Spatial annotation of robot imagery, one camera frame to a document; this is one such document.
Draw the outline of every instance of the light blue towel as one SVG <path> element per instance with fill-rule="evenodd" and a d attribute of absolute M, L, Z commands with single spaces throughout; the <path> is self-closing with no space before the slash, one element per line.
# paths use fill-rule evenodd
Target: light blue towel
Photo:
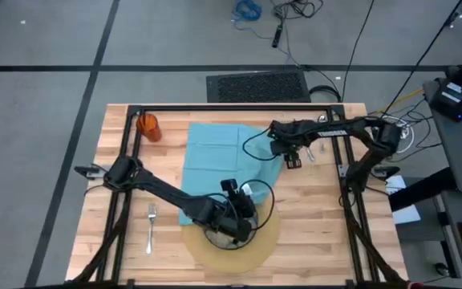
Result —
<path fill-rule="evenodd" d="M 184 156 L 181 189 L 193 196 L 223 193 L 221 181 L 236 179 L 238 186 L 250 179 L 260 179 L 274 186 L 282 167 L 282 157 L 272 161 L 258 161 L 244 153 L 242 144 L 261 132 L 243 124 L 190 124 L 188 144 Z M 269 158 L 272 139 L 263 134 L 246 145 L 249 153 Z M 249 183 L 255 204 L 261 204 L 270 193 L 265 185 Z M 180 211 L 180 225 L 192 220 Z"/>

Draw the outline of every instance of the round placemat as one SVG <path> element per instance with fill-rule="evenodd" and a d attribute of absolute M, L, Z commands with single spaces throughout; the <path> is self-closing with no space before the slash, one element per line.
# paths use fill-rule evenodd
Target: round placemat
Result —
<path fill-rule="evenodd" d="M 259 223 L 269 215 L 272 197 L 257 206 Z M 279 238 L 279 214 L 274 207 L 270 220 L 256 232 L 253 240 L 237 250 L 222 250 L 215 247 L 205 237 L 205 232 L 197 225 L 182 226 L 184 244 L 197 262 L 203 267 L 226 274 L 238 274 L 252 270 L 272 254 Z"/>

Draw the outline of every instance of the orange cup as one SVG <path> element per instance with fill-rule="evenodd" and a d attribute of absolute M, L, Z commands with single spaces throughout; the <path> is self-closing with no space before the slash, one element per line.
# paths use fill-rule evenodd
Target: orange cup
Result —
<path fill-rule="evenodd" d="M 151 142 L 157 142 L 161 139 L 161 130 L 158 125 L 158 119 L 150 113 L 139 116 L 136 121 L 136 128 Z"/>

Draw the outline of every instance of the fork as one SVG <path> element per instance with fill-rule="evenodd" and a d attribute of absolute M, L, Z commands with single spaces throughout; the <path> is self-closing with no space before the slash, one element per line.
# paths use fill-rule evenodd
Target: fork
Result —
<path fill-rule="evenodd" d="M 149 226 L 148 247 L 145 249 L 145 253 L 151 254 L 152 252 L 152 225 L 154 224 L 154 221 L 156 220 L 156 205 L 155 204 L 149 204 L 148 219 L 149 219 L 150 226 Z"/>

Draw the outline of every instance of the butcher block tabletop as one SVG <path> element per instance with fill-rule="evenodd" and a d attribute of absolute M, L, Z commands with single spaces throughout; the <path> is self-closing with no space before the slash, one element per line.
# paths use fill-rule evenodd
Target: butcher block tabletop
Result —
<path fill-rule="evenodd" d="M 131 104 L 107 106 L 94 158 L 97 165 L 110 166 L 118 157 L 129 105 Z M 364 104 L 344 104 L 343 107 L 346 118 L 367 114 Z M 317 120 L 325 112 L 308 109 L 156 112 L 148 110 L 148 113 L 152 113 L 158 119 L 163 136 L 156 143 L 142 137 L 139 158 L 144 167 L 157 177 L 180 188 L 190 123 L 247 124 L 266 128 L 272 120 Z M 129 152 L 135 136 L 135 127 L 133 124 L 128 144 Z M 346 154 L 342 140 L 338 141 L 344 158 Z M 355 159 L 358 160 L 367 148 L 354 138 L 351 138 L 351 142 Z M 237 275 L 204 268 L 188 252 L 184 244 L 181 227 L 178 225 L 178 209 L 151 193 L 136 189 L 132 194 L 119 283 L 134 279 L 136 284 L 163 285 L 343 285 L 345 279 L 355 279 L 343 208 L 338 203 L 340 188 L 331 141 L 316 140 L 310 149 L 315 162 L 311 162 L 306 150 L 301 149 L 300 169 L 288 170 L 283 165 L 274 186 L 276 210 L 281 219 L 278 243 L 274 252 L 258 268 Z M 101 184 L 102 180 L 96 179 L 89 181 L 88 187 Z M 375 179 L 369 180 L 368 185 L 385 190 L 384 184 Z M 103 241 L 110 197 L 111 191 L 104 187 L 92 189 L 87 193 L 66 279 L 73 279 L 82 271 Z M 375 247 L 400 276 L 406 279 L 407 272 L 387 196 L 367 189 L 363 193 L 363 199 Z M 149 228 L 148 204 L 151 202 L 156 203 L 158 207 L 158 217 L 154 224 L 153 252 L 147 255 L 145 248 Z M 108 255 L 105 279 L 110 279 L 115 243 Z M 366 253 L 361 242 L 358 241 L 358 244 L 363 273 L 365 279 L 369 279 Z"/>

